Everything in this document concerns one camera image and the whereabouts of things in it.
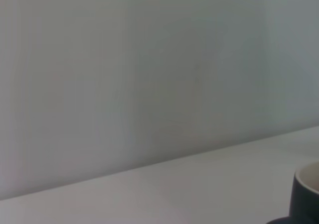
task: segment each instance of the table surface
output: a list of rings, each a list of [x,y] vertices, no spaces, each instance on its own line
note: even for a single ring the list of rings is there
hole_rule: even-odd
[[[3,224],[264,224],[287,215],[319,127],[0,202]]]

